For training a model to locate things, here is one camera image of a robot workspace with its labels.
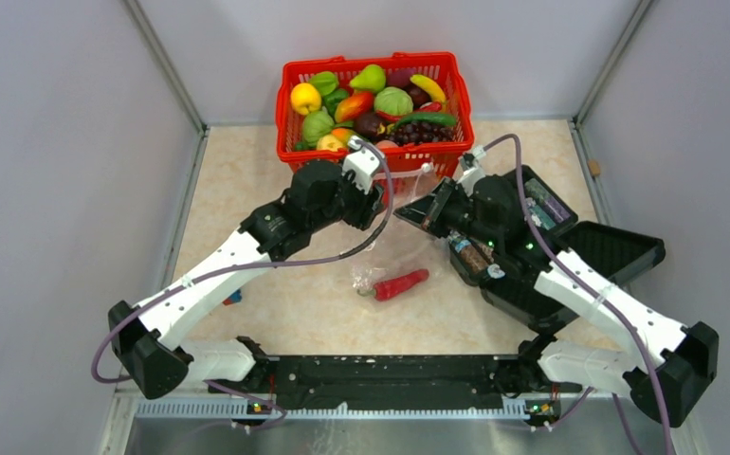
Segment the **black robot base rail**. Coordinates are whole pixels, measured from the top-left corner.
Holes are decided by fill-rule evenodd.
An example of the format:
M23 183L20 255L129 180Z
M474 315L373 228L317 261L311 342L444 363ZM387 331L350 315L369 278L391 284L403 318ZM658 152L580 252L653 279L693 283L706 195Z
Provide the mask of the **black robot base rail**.
M515 355L258 356L240 381L222 387L274 401L289 415L303 410L498 410L526 393L580 392L554 383Z

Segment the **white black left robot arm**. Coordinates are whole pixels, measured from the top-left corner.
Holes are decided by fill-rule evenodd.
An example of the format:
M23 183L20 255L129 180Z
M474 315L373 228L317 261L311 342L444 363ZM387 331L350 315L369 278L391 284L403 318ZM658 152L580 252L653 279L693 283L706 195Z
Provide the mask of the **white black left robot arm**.
M348 155L342 163L316 159L292 176L279 198L254 209L209 256L178 281L136 303L108 312L110 348L148 399L175 390L187 378L192 355L182 342L192 328L246 283L274 268L307 266L293 255L333 224L368 229L389 214L385 187L374 177L386 167L379 155Z

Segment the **red chili pepper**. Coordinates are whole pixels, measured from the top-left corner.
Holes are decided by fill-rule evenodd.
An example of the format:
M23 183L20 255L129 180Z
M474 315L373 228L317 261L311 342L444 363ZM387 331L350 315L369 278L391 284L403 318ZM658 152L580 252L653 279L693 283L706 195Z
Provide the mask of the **red chili pepper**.
M368 289L357 289L356 292L361 297L373 298L376 301L387 301L407 292L415 285L425 282L428 278L429 271L420 268L399 277L377 282Z

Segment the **clear zip top bag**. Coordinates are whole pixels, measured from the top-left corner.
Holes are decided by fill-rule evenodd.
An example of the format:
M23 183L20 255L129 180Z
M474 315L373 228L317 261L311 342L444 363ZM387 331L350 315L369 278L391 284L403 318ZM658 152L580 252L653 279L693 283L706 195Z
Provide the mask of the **clear zip top bag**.
M373 243L354 257L351 276L355 291L420 268L429 271L429 279L439 274L446 258L444 242L394 215L396 209L423 197L438 182L439 177L429 163L417 170L392 175L391 221Z

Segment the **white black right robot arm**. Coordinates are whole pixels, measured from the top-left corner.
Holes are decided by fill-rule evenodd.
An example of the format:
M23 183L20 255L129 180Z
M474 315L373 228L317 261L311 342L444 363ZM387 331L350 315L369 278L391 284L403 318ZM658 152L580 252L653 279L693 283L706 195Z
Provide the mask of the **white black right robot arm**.
M489 248L502 281L554 300L610 337L618 350L555 338L519 365L521 383L543 391L569 382L626 394L650 419L680 427L717 377L719 333L686 325L637 300L538 216L539 182L488 175L442 180L399 208L399 219L437 238Z

